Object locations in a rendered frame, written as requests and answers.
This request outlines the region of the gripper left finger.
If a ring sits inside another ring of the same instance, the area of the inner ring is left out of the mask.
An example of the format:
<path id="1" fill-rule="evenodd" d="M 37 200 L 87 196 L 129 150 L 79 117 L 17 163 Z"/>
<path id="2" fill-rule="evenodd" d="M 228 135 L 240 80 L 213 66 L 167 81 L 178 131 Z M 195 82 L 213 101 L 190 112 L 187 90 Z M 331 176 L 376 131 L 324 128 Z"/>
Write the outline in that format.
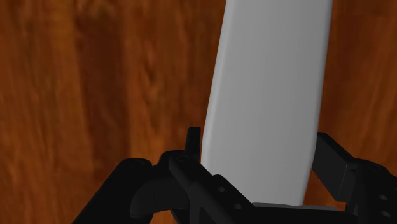
<path id="1" fill-rule="evenodd" d="M 184 149 L 166 151 L 156 165 L 122 160 L 73 224 L 150 224 L 161 211 L 178 224 L 253 224 L 254 205 L 199 158 L 200 128 L 189 127 Z"/>

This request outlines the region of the white rounded slab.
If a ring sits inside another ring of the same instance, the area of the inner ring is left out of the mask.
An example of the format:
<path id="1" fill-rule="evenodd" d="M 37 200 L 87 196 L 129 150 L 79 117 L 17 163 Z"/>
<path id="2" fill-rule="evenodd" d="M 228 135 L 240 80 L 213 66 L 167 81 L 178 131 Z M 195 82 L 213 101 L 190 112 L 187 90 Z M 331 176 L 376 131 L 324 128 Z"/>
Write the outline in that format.
<path id="1" fill-rule="evenodd" d="M 202 165 L 248 200 L 303 204 L 333 0 L 226 0 Z"/>

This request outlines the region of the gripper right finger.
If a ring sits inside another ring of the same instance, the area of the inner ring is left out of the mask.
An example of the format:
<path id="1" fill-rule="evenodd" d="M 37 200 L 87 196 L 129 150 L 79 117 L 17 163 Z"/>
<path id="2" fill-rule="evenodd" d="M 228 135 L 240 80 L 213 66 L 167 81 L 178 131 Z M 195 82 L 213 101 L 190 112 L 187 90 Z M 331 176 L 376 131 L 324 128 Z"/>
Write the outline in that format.
<path id="1" fill-rule="evenodd" d="M 397 176 L 384 166 L 353 157 L 319 132 L 312 170 L 357 224 L 397 224 Z"/>

